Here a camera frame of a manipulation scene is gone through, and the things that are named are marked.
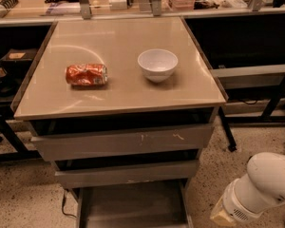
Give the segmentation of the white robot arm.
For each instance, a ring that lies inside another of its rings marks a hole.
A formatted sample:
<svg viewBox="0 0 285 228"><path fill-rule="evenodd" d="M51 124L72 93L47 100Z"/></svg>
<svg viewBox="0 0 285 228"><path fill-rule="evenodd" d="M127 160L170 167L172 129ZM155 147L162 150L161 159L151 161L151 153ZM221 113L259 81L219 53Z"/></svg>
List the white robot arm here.
<svg viewBox="0 0 285 228"><path fill-rule="evenodd" d="M247 172L229 183L210 220L219 226L248 224L264 211L285 204L285 155L262 152L247 162Z"/></svg>

